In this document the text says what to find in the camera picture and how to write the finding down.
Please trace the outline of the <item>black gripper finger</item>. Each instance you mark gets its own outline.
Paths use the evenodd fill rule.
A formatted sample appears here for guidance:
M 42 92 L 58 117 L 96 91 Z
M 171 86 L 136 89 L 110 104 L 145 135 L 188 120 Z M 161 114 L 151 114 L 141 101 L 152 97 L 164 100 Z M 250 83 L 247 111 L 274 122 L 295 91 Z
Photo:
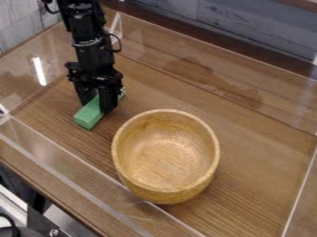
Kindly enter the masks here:
M 118 104 L 122 86 L 118 84 L 102 84 L 97 88 L 100 112 L 108 114 Z
M 84 106 L 96 96 L 96 83 L 93 81 L 74 81 L 74 91 Z

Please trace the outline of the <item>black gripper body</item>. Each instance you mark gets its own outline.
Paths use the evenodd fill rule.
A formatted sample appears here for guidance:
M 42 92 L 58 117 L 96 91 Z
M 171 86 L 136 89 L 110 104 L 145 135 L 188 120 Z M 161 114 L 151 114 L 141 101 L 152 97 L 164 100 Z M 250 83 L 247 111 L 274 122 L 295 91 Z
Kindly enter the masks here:
M 109 40 L 72 41 L 76 61 L 68 61 L 68 80 L 77 90 L 97 90 L 101 86 L 110 90 L 122 87 L 122 73 L 116 70 L 114 53 Z

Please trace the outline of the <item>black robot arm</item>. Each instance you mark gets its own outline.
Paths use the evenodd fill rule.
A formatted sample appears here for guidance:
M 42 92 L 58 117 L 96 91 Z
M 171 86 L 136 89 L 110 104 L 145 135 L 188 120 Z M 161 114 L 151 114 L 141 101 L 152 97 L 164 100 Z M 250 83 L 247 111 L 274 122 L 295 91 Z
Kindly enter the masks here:
M 121 47 L 112 46 L 118 37 L 105 30 L 105 12 L 98 0 L 40 0 L 49 14 L 60 14 L 72 36 L 76 61 L 66 61 L 68 81 L 84 106 L 98 96 L 98 109 L 108 114 L 118 104 L 122 73 L 113 67 Z

